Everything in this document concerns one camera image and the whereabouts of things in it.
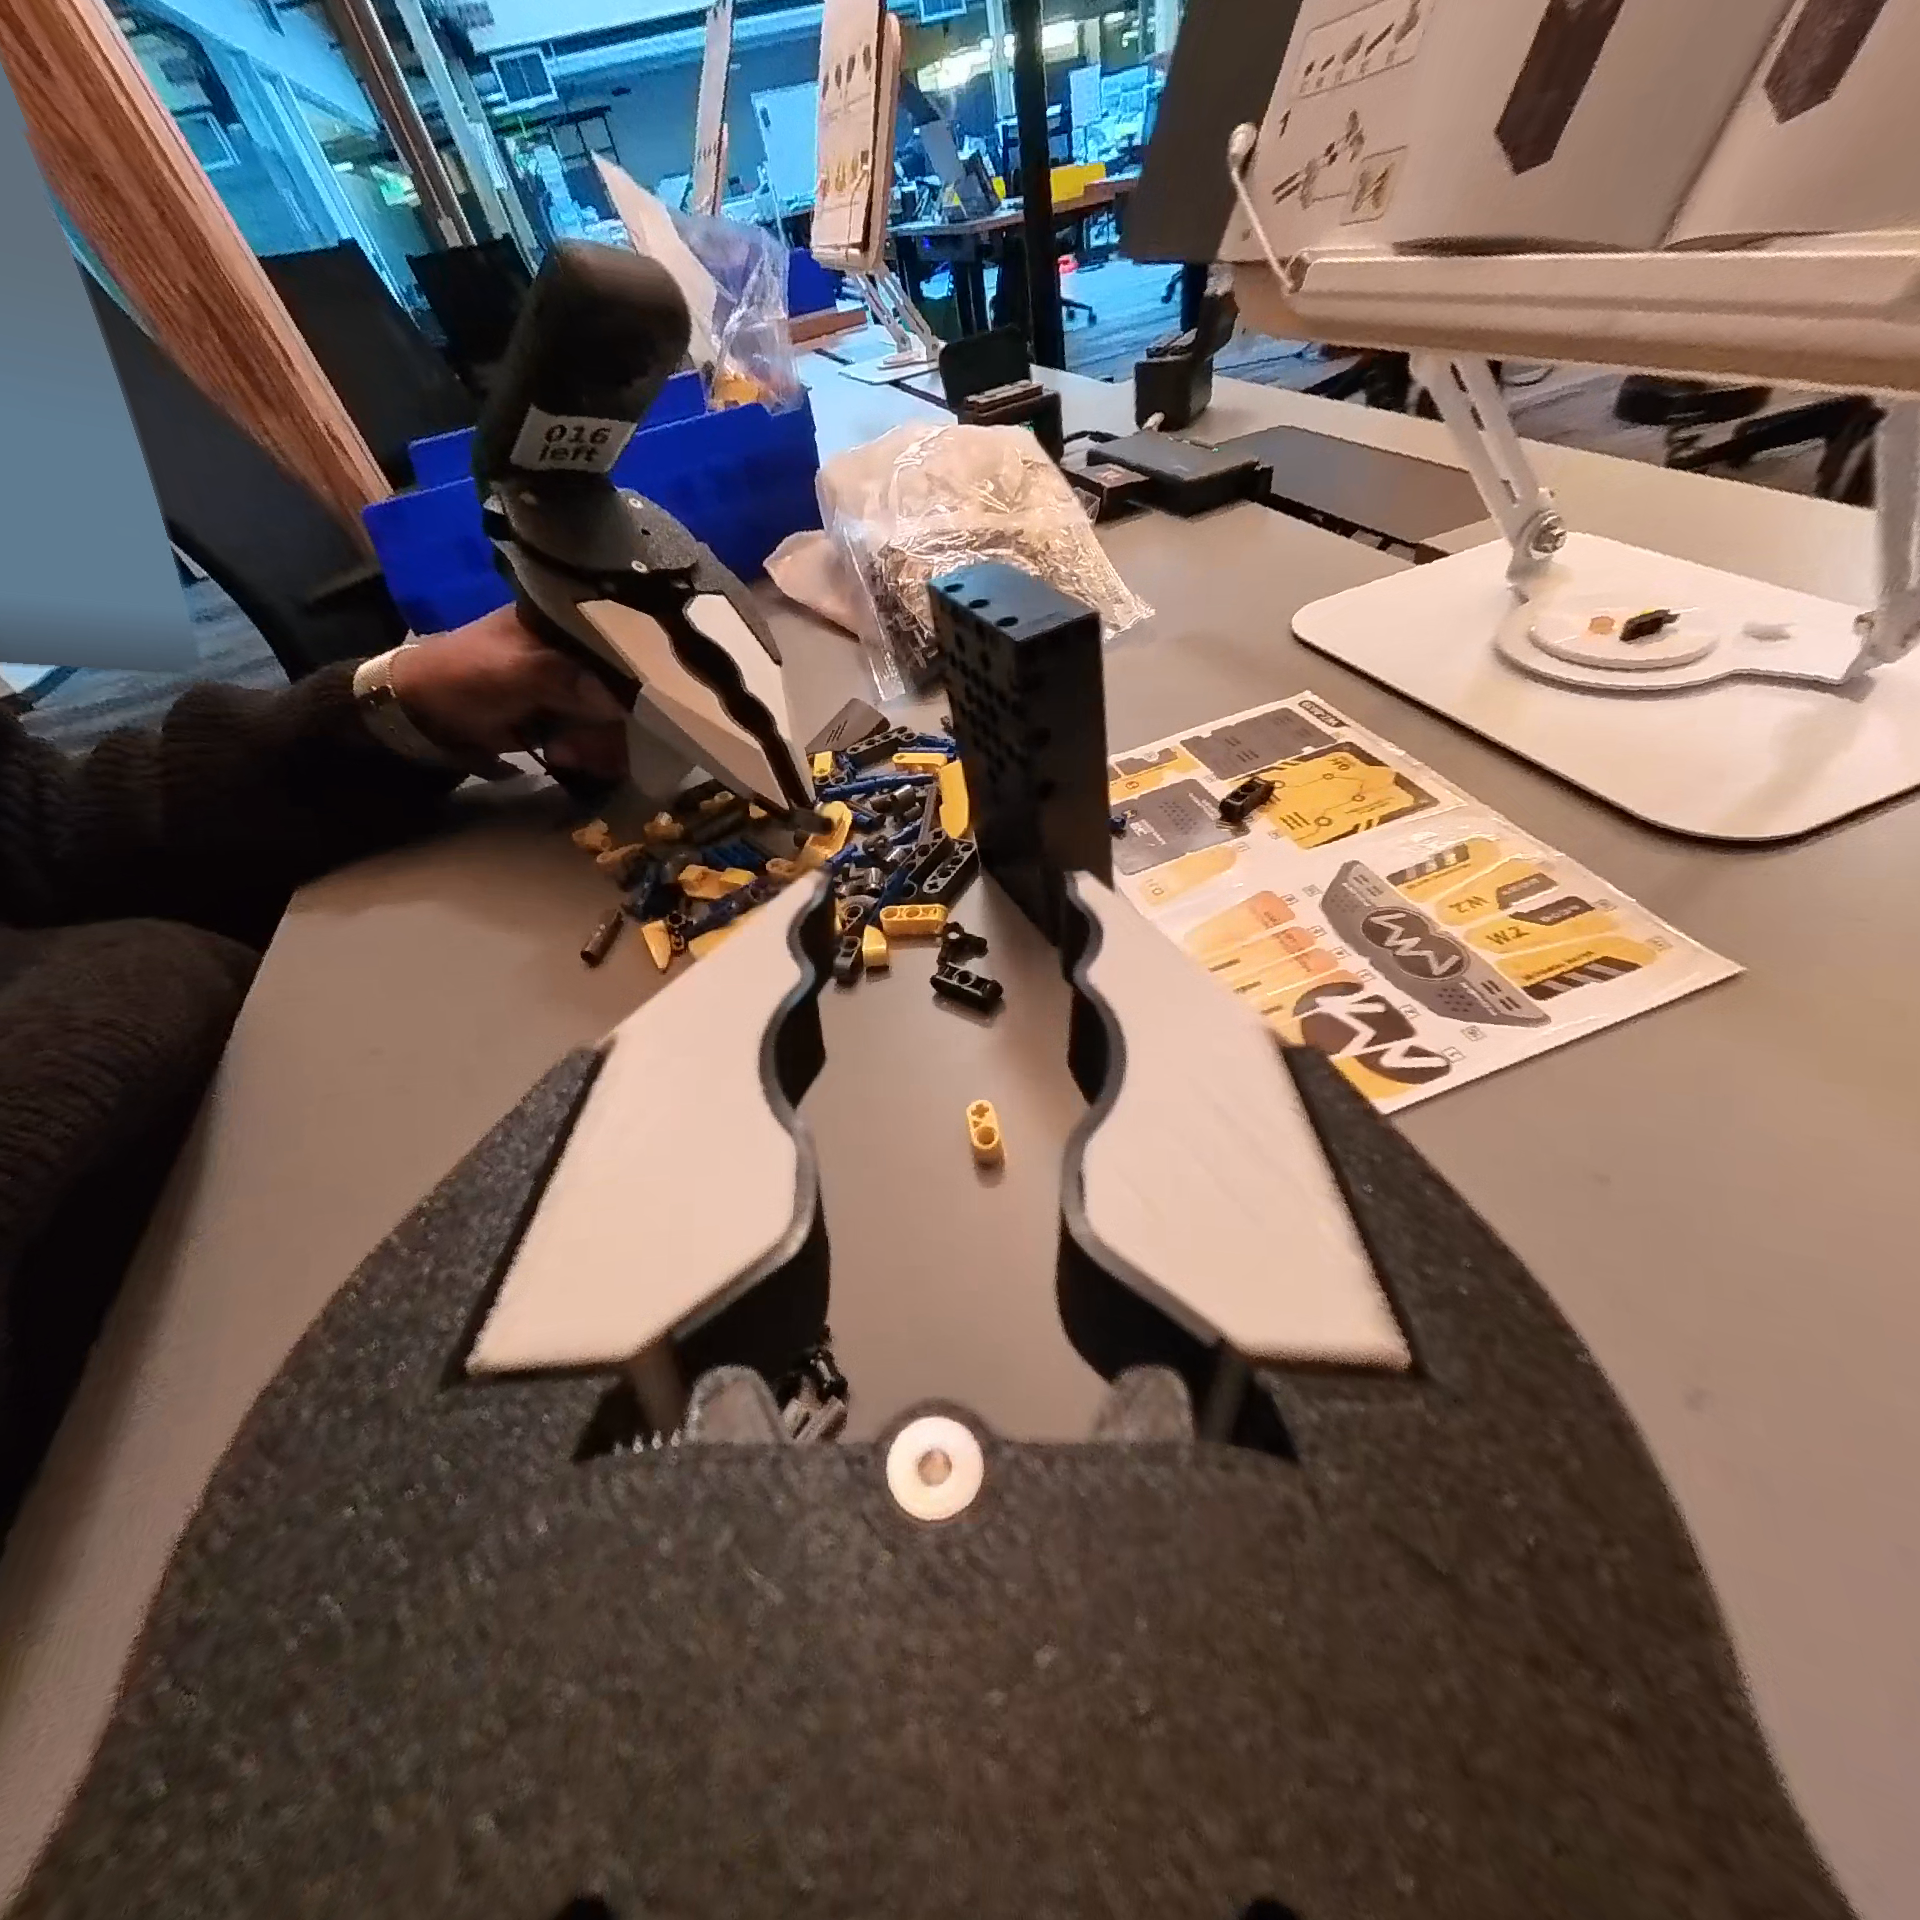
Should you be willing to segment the dark battery charger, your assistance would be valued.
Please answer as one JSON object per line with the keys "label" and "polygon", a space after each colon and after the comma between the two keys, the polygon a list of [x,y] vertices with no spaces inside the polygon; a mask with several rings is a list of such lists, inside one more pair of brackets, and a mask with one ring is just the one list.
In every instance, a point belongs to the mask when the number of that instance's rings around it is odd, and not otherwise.
{"label": "dark battery charger", "polygon": [[1019,326],[990,326],[948,344],[939,349],[939,390],[948,413],[961,425],[1021,428],[1043,444],[1049,462],[1061,463],[1061,397],[1034,378]]}

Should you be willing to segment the pile of yellow blue pieces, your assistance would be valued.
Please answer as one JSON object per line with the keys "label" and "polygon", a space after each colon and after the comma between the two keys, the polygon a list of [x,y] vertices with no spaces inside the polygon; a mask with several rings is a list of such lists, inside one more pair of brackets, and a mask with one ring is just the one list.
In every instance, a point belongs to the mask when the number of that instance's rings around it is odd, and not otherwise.
{"label": "pile of yellow blue pieces", "polygon": [[897,943],[939,943],[978,872],[952,734],[892,718],[892,730],[848,754],[808,754],[808,767],[812,825],[721,782],[697,782],[627,822],[600,811],[567,832],[613,885],[625,930],[638,930],[658,973],[707,957],[817,874],[828,883],[835,980],[882,973]]}

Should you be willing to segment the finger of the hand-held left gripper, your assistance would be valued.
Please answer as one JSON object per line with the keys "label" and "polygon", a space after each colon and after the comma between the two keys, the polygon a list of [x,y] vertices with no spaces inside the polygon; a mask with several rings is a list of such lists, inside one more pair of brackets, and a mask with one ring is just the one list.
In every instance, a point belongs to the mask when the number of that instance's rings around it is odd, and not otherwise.
{"label": "finger of the hand-held left gripper", "polygon": [[784,669],[766,647],[762,626],[746,614],[730,593],[697,593],[688,600],[688,625],[719,649],[727,652],[749,703],[749,729],[766,748],[766,760],[790,796],[790,806],[812,806],[812,776],[808,754],[792,741],[790,709],[784,694]]}
{"label": "finger of the hand-held left gripper", "polygon": [[635,730],[672,748],[734,795],[792,813],[766,748],[749,729],[749,703],[727,652],[688,625],[688,600],[640,612],[611,599],[577,605],[581,632],[638,687]]}

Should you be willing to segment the person's left forearm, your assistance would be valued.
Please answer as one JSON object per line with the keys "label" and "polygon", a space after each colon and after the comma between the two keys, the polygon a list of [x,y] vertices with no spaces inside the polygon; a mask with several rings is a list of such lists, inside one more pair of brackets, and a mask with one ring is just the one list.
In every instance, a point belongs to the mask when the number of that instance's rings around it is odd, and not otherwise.
{"label": "person's left forearm", "polygon": [[357,662],[189,687],[70,754],[3,715],[3,925],[172,922],[266,946],[289,896],[433,829],[465,782],[373,734]]}

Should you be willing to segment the blue plastic bin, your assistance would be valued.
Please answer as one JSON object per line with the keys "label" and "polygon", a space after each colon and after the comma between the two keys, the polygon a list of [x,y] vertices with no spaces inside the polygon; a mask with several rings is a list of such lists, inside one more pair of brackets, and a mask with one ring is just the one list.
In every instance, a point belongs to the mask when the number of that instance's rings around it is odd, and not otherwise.
{"label": "blue plastic bin", "polygon": [[[809,393],[787,413],[762,402],[697,407],[699,374],[672,374],[613,480],[672,513],[740,582],[790,534],[820,528],[820,438]],[[407,444],[416,486],[364,511],[387,593],[416,632],[447,632],[508,600],[483,534],[472,428]]]}

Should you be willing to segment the person's torso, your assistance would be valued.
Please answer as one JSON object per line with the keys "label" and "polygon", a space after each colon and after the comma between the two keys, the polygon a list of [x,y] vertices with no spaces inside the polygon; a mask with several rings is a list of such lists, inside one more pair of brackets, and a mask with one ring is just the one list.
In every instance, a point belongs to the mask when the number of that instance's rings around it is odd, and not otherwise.
{"label": "person's torso", "polygon": [[181,922],[3,930],[3,1533],[258,973]]}

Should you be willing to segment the black perforated block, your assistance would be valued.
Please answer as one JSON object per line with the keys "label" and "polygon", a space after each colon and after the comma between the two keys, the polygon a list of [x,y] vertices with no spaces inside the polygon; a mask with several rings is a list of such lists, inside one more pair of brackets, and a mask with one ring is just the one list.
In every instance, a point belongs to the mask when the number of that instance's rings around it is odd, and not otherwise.
{"label": "black perforated block", "polygon": [[1057,946],[1070,874],[1112,880],[1100,616],[1010,563],[932,582],[987,874]]}

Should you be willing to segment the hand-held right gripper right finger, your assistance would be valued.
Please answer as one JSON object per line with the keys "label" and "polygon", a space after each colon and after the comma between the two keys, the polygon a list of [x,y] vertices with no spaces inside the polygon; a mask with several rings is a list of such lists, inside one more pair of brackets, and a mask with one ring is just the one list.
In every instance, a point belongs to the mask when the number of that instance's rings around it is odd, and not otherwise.
{"label": "hand-held right gripper right finger", "polygon": [[1411,1334],[1273,1031],[1093,874],[1061,896],[1057,1308],[1105,1381],[1159,1367],[1232,1441],[1268,1374],[1407,1381]]}

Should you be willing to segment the yellow grey sticker sheet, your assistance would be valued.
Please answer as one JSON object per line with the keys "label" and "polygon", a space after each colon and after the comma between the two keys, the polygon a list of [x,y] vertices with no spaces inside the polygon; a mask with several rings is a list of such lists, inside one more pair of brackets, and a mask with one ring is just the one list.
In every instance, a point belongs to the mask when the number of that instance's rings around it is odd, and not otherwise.
{"label": "yellow grey sticker sheet", "polygon": [[[1238,782],[1273,782],[1243,825]],[[1740,975],[1312,693],[1106,763],[1112,883],[1281,1042],[1381,1114]]]}

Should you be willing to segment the background stand with booklet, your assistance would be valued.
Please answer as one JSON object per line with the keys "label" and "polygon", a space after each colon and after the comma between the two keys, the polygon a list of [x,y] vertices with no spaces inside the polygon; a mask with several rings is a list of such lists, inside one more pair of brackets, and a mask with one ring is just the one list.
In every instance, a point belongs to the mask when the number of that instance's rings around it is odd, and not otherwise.
{"label": "background stand with booklet", "polygon": [[892,354],[865,374],[933,372],[939,344],[887,265],[902,26],[887,3],[824,3],[812,257],[847,273]]}

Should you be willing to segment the clear bag of grey pieces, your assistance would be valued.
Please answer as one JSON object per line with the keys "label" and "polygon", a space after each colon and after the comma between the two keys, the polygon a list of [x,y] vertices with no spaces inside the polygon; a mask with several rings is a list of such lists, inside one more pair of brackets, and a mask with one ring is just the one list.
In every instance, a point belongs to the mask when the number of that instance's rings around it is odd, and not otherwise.
{"label": "clear bag of grey pieces", "polygon": [[897,425],[824,462],[817,499],[824,528],[779,538],[766,578],[861,644],[885,699],[939,684],[932,593],[973,564],[1011,564],[1088,605],[1105,639],[1152,616],[1024,425]]}

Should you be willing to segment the black charging case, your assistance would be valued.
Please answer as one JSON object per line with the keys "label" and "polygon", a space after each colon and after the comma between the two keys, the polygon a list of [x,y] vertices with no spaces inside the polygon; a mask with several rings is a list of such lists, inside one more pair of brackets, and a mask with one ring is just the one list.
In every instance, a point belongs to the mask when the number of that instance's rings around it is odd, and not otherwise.
{"label": "black charging case", "polygon": [[1232,291],[1208,291],[1194,324],[1152,344],[1134,368],[1141,430],[1180,430],[1212,404],[1212,368],[1238,326]]}

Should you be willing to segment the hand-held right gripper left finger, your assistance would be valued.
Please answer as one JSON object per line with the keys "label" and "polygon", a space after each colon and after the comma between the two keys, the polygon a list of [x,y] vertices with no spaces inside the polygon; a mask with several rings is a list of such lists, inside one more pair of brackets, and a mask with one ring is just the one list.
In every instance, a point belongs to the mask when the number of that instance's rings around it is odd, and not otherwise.
{"label": "hand-held right gripper left finger", "polygon": [[613,1378],[684,1424],[721,1364],[777,1381],[828,1334],[820,1153],[827,874],[754,907],[595,1050],[465,1351],[472,1381]]}

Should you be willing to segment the white document stand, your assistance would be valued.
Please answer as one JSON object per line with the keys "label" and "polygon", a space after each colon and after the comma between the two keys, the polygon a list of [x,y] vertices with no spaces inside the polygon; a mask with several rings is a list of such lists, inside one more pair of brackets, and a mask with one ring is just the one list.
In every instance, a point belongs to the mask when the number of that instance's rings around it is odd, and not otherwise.
{"label": "white document stand", "polygon": [[[1224,265],[1247,324],[1400,349],[1500,526],[1295,636],[1613,811],[1699,844],[1788,844],[1916,789],[1916,230],[1684,253],[1219,257],[1298,3],[1185,3],[1129,236]],[[1868,606],[1571,533],[1495,363],[1750,378],[1880,404]],[[1679,612],[1651,644],[1588,616]],[[1785,661],[1744,620],[1796,620]]]}

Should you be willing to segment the person's left hand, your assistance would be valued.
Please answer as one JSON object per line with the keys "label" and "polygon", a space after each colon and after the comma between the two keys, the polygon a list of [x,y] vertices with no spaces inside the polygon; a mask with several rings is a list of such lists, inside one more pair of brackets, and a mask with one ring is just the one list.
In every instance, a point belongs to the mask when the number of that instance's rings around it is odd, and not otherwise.
{"label": "person's left hand", "polygon": [[549,770],[627,776],[627,709],[520,612],[401,647],[387,675],[407,718],[449,754],[539,754]]}

